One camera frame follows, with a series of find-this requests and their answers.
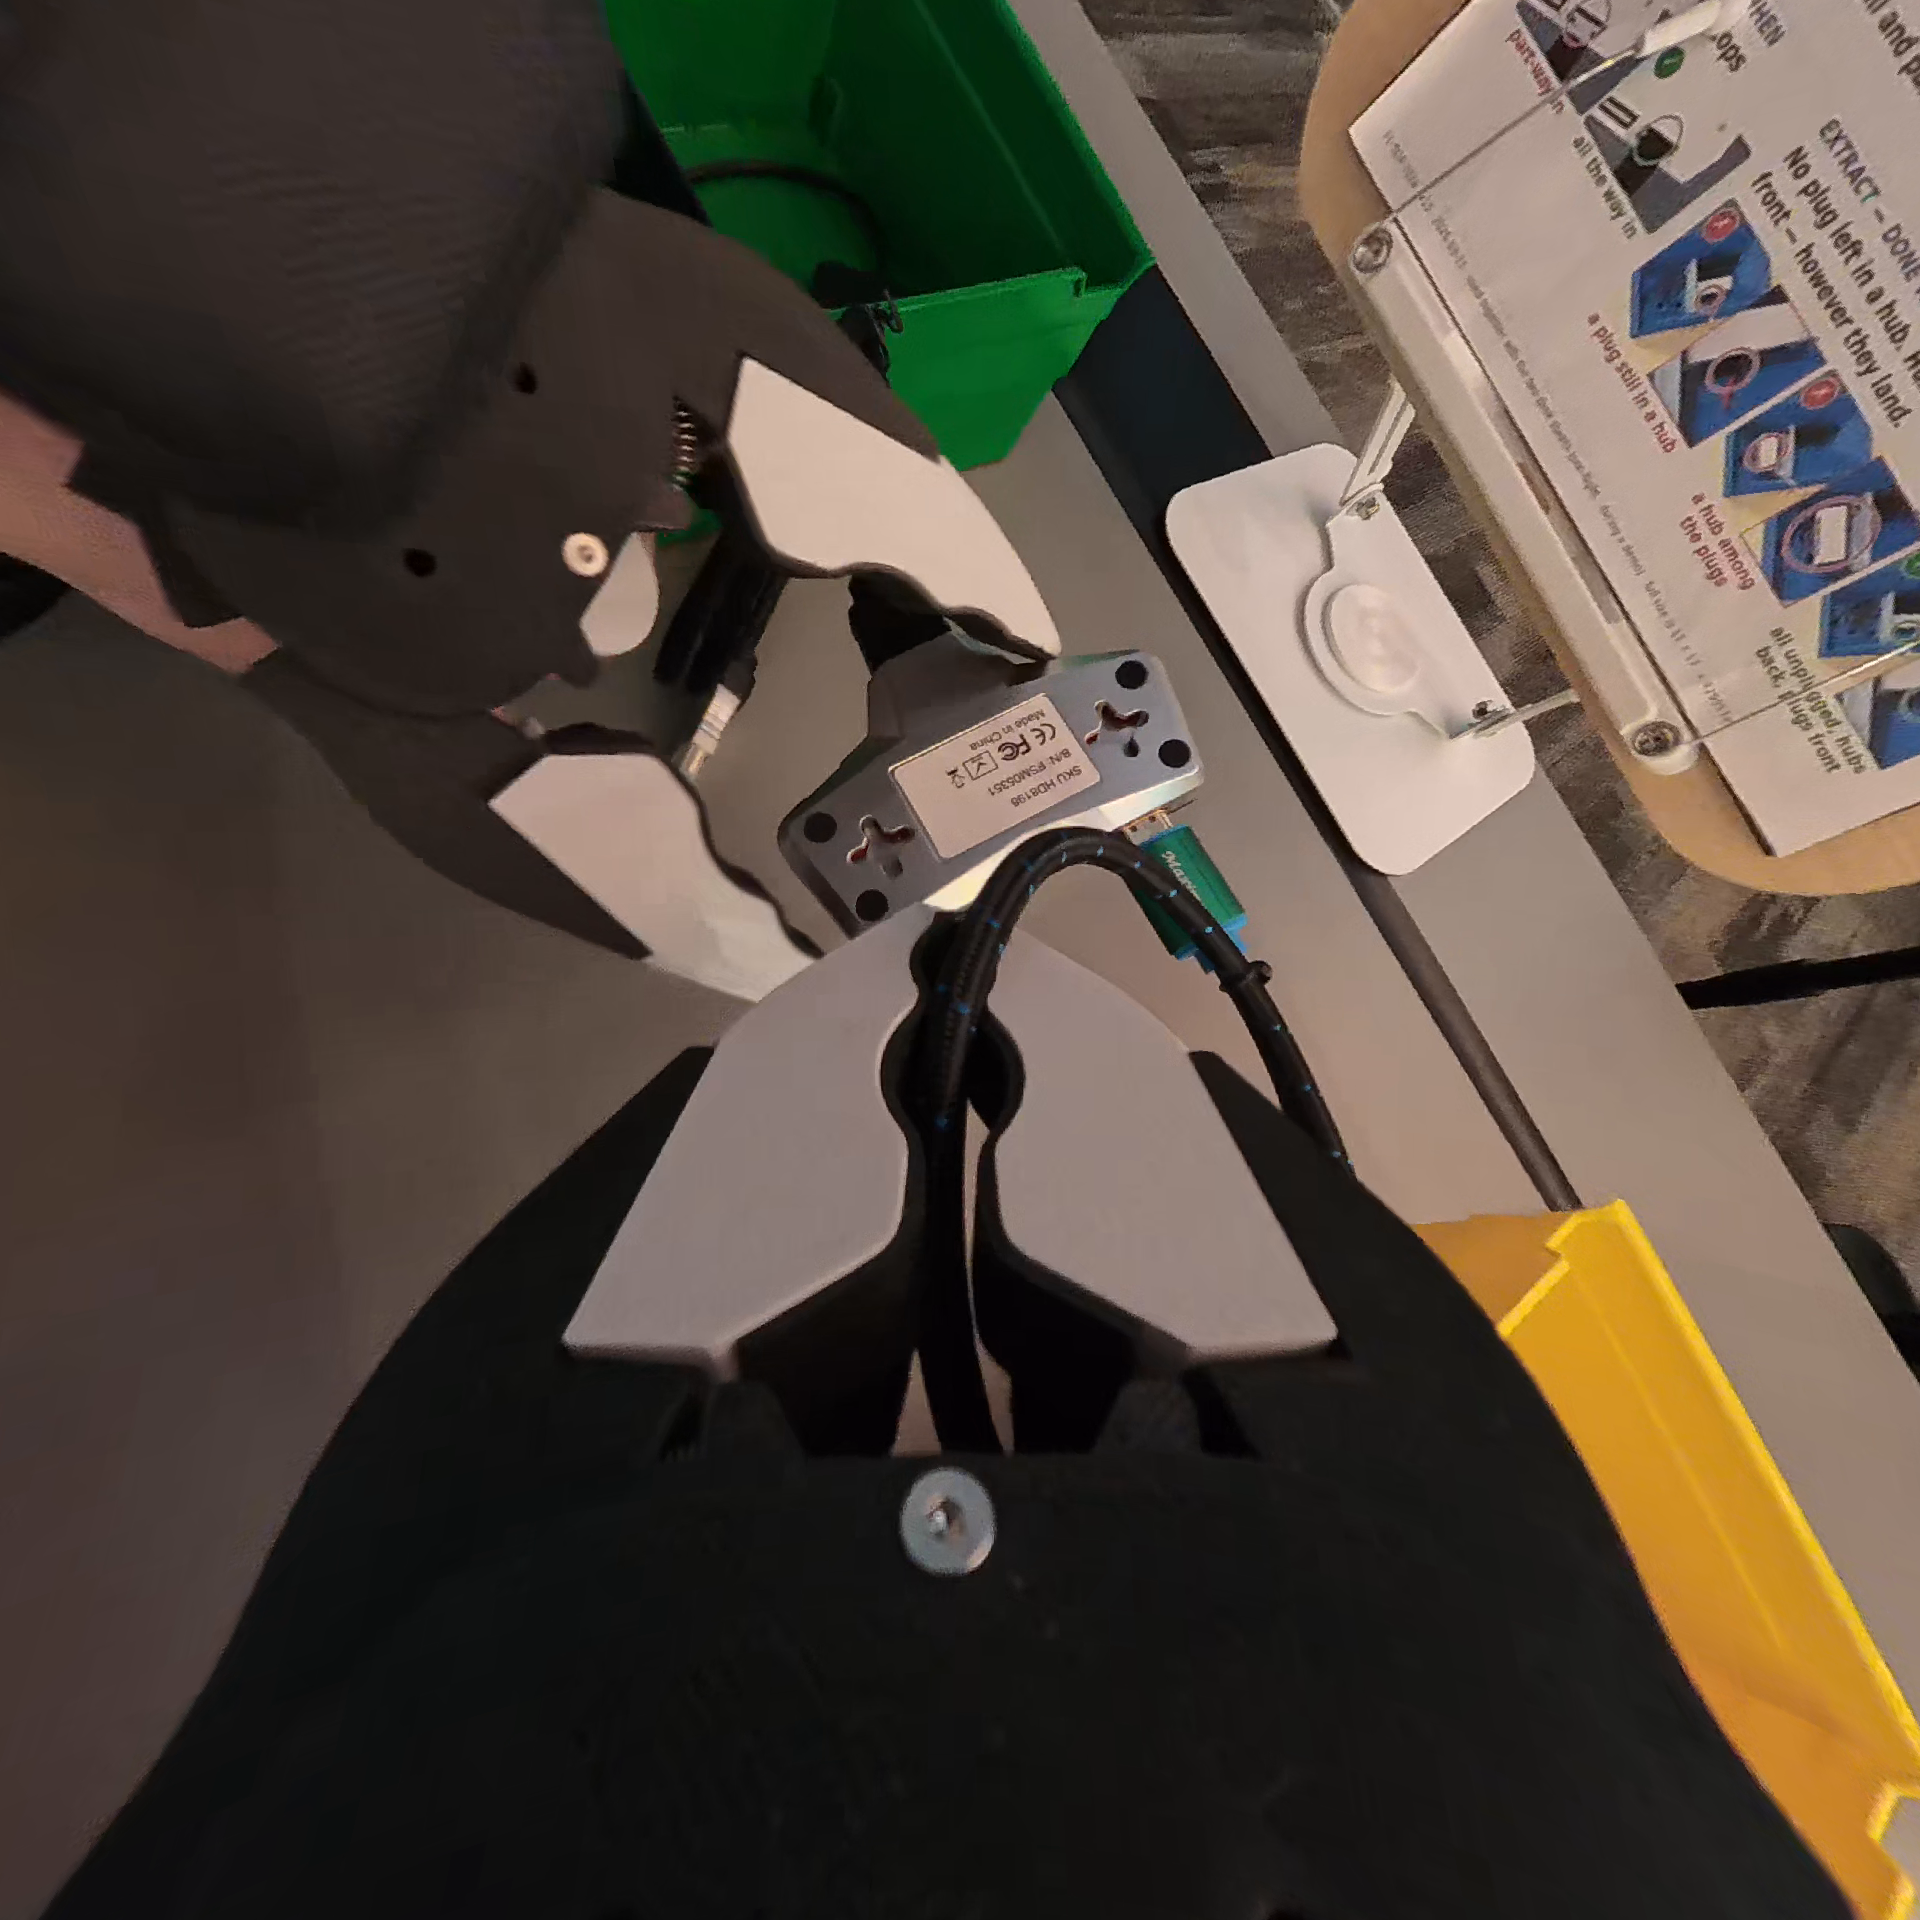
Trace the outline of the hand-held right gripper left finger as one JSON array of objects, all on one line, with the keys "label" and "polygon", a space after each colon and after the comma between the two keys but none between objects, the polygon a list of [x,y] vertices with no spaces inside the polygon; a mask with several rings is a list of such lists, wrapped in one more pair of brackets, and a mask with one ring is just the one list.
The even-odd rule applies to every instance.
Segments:
[{"label": "hand-held right gripper left finger", "polygon": [[857,936],[713,1045],[566,1325],[571,1351],[742,1370],[749,1335],[895,1237],[908,1139],[881,1091],[911,936]]}]

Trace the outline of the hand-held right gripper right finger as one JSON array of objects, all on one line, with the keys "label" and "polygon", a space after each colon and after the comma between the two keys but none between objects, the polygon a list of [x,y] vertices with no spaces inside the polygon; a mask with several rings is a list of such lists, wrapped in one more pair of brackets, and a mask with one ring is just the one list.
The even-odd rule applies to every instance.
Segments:
[{"label": "hand-held right gripper right finger", "polygon": [[1010,937],[1006,1095],[979,1154],[974,1306],[1013,1378],[1327,1349],[1336,1323],[1196,1057],[1109,979]]}]

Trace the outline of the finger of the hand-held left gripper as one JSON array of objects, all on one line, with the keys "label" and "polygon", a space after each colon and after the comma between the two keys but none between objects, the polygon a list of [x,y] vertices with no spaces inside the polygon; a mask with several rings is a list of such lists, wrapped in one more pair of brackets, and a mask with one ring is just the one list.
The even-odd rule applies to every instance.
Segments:
[{"label": "finger of the hand-held left gripper", "polygon": [[745,356],[729,472],[761,550],[810,578],[876,573],[1018,659],[1062,652],[1018,548],[968,479]]},{"label": "finger of the hand-held left gripper", "polygon": [[694,784],[635,736],[550,733],[488,806],[663,974],[755,1001],[819,954],[722,859]]}]

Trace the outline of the green plastic bin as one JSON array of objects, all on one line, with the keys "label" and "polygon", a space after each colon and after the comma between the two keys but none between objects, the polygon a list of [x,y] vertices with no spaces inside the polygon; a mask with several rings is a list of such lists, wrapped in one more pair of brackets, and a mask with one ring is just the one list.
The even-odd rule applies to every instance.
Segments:
[{"label": "green plastic bin", "polygon": [[1000,1],[609,1],[711,227],[832,312],[954,468],[1006,459],[1154,259]]}]

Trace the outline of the braided hdmi cable green plugs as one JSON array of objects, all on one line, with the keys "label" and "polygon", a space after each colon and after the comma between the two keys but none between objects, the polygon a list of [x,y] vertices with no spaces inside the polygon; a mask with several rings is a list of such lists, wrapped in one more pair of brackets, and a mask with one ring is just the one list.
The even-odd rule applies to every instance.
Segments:
[{"label": "braided hdmi cable green plugs", "polygon": [[1157,931],[1176,931],[1173,954],[1201,963],[1252,1042],[1267,1091],[1224,1059],[1189,1049],[1226,1128],[1279,1218],[1310,1281],[1312,1267],[1282,1199],[1263,1177],[1263,1133],[1276,1133],[1278,1163],[1306,1172],[1307,1198],[1359,1190],[1355,1165],[1318,1080],[1271,994],[1271,969],[1248,956],[1222,911],[1226,887],[1196,890],[1156,843],[1114,829],[1051,827],[1012,850],[961,909],[942,916],[914,951],[922,996],[900,1067],[904,1123],[923,1167],[922,1278],[916,1356],[932,1430],[960,1453],[1001,1451],[987,1378],[991,1359],[1012,1389],[1013,1446],[1085,1451],[1137,1379],[1173,1379],[1132,1362],[1099,1370],[1092,1351],[1069,1347],[1062,1374],[1010,1374],[987,1349],[975,1306],[984,1139],[1004,1103],[1006,1082],[990,998],[1010,940],[1046,881],[1075,869],[1116,878]]}]

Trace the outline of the silver port hub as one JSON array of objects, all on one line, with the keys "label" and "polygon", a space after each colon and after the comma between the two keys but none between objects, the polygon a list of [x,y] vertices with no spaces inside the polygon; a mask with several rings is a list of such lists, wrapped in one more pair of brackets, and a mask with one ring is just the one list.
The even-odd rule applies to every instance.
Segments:
[{"label": "silver port hub", "polygon": [[1128,829],[1201,779],[1197,732],[1156,653],[1018,662],[929,636],[871,671],[861,740],[785,811],[777,848],[857,936],[909,906],[961,907],[1031,835]]}]

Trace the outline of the yellow plastic bin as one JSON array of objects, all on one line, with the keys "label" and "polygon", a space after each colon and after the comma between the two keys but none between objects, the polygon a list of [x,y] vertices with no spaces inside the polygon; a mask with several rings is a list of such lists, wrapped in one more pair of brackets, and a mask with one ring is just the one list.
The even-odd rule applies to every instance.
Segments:
[{"label": "yellow plastic bin", "polygon": [[1915,1714],[1633,1211],[1415,1226],[1548,1399],[1692,1686],[1856,1915],[1915,1915],[1892,1843]]}]

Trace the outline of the black mat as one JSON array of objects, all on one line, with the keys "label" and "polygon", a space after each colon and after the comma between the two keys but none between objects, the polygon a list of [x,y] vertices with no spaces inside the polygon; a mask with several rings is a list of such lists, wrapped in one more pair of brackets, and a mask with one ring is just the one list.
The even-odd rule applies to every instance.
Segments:
[{"label": "black mat", "polygon": [[1057,399],[1148,554],[1171,568],[1176,494],[1337,430],[1084,8],[1015,1],[1013,14],[1151,256]]}]

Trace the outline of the white stand base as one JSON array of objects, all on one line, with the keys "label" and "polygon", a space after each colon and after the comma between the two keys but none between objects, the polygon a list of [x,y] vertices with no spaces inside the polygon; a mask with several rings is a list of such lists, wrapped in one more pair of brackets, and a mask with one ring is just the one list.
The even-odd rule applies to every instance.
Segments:
[{"label": "white stand base", "polygon": [[1532,781],[1493,669],[1354,455],[1310,443],[1191,483],[1163,539],[1370,869],[1402,878]]}]

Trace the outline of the instruction sheet on stand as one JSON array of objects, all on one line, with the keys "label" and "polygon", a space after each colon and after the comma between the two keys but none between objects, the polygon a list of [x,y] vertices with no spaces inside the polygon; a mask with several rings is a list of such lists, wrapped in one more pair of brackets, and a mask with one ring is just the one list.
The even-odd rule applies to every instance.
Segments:
[{"label": "instruction sheet on stand", "polygon": [[1914,885],[1914,806],[1811,848],[1771,854],[1707,760],[1658,764],[1631,749],[1590,673],[1606,648],[1624,640],[1619,602],[1591,550],[1405,243],[1393,239],[1380,264],[1359,261],[1375,249],[1367,233],[1387,212],[1350,129],[1458,11],[1459,1],[1358,1],[1342,11],[1312,83],[1298,162],[1298,200],[1318,252],[1445,468],[1523,621],[1571,689],[1586,730],[1667,848],[1760,893],[1836,897]]}]

